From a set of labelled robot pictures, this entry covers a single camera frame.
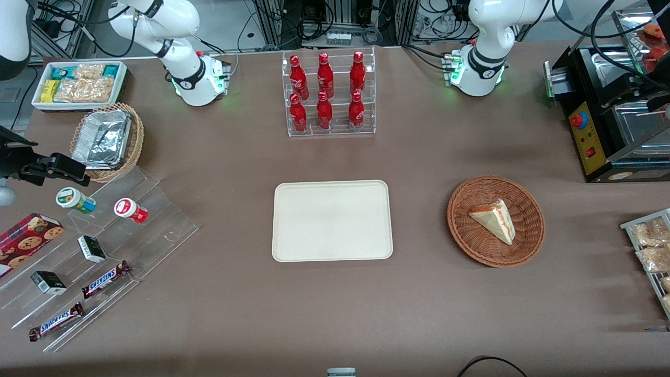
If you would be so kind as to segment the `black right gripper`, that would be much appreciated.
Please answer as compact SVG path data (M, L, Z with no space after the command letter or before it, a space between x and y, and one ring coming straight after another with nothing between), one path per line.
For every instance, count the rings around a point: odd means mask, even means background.
M62 153L38 160L32 150L38 143L1 126L1 177L43 186L45 179L63 179L87 187L86 165Z

